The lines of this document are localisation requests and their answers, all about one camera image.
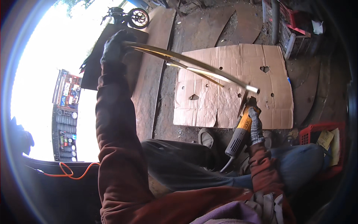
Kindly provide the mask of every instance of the brown jacket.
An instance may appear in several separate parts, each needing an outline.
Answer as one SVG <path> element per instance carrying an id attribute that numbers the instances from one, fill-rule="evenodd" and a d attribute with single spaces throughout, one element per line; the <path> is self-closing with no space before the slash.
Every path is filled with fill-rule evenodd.
<path id="1" fill-rule="evenodd" d="M 98 80 L 96 132 L 102 223 L 189 223 L 229 202 L 249 200 L 253 191 L 273 192 L 274 197 L 283 193 L 275 160 L 261 143 L 249 152 L 253 191 L 210 187 L 155 199 L 148 186 L 147 163 L 136 134 L 135 109 L 125 72 L 122 63 L 104 64 Z M 295 223 L 285 197 L 282 212 L 285 223 Z"/>

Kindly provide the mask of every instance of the motorcycle wheel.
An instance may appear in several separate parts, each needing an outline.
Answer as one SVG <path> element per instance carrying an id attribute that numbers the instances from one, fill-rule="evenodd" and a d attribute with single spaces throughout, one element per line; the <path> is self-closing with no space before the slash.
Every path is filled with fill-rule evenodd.
<path id="1" fill-rule="evenodd" d="M 144 9 L 132 9 L 128 15 L 130 17 L 128 23 L 133 28 L 144 29 L 149 25 L 149 15 Z"/>
<path id="2" fill-rule="evenodd" d="M 157 1 L 157 0 L 152 0 L 151 2 L 152 2 L 154 5 L 161 6 L 161 4 L 159 3 L 159 1 Z"/>
<path id="3" fill-rule="evenodd" d="M 166 0 L 157 0 L 157 1 L 160 3 L 161 6 L 165 7 L 166 9 L 170 8 Z"/>

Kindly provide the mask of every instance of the tree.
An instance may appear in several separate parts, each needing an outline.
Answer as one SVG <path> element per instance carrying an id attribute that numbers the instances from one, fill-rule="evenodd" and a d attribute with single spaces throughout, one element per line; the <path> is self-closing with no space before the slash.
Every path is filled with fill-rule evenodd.
<path id="1" fill-rule="evenodd" d="M 57 6 L 60 2 L 67 5 L 67 16 L 71 16 L 72 8 L 78 3 L 83 3 L 84 8 L 87 9 L 95 0 L 57 0 L 54 6 Z"/>

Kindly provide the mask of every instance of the purple fabric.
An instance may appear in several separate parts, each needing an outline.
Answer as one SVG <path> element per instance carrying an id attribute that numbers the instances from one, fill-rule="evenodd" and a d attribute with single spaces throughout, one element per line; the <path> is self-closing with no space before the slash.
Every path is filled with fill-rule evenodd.
<path id="1" fill-rule="evenodd" d="M 233 201 L 195 219 L 192 224 L 219 223 L 255 223 L 261 224 L 258 214 L 241 201 Z"/>

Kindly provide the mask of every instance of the electrical cord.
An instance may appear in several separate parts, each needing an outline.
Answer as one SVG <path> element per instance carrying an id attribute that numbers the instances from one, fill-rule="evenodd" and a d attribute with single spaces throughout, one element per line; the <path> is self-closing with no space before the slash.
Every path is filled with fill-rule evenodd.
<path id="1" fill-rule="evenodd" d="M 33 169 L 33 170 L 36 170 L 36 171 L 38 171 L 38 172 L 40 172 L 40 173 L 43 173 L 43 174 L 45 174 L 46 176 L 49 176 L 49 177 L 69 177 L 69 178 L 74 179 L 74 180 L 79 180 L 79 179 L 83 178 L 83 177 L 86 175 L 86 173 L 88 172 L 88 170 L 90 169 L 90 167 L 91 167 L 93 164 L 100 165 L 100 164 L 97 163 L 97 162 L 91 163 L 91 164 L 87 167 L 86 171 L 85 171 L 85 172 L 82 174 L 82 176 L 80 176 L 80 177 L 72 177 L 72 176 L 73 176 L 73 171 L 71 170 L 71 168 L 68 167 L 68 165 L 66 165 L 66 164 L 63 163 L 63 162 L 59 162 L 59 165 L 60 165 L 60 168 L 61 168 L 61 170 L 62 170 L 62 172 L 63 172 L 64 174 L 49 174 L 49 173 L 45 173 L 45 172 L 43 172 L 42 170 L 39 170 L 39 169 L 34 169 L 34 168 L 32 168 L 32 167 L 30 167 L 30 168 Z M 70 173 L 70 174 L 66 173 L 66 171 L 63 169 L 62 165 L 64 165 L 65 167 L 67 167 L 67 168 L 71 171 L 71 173 Z"/>

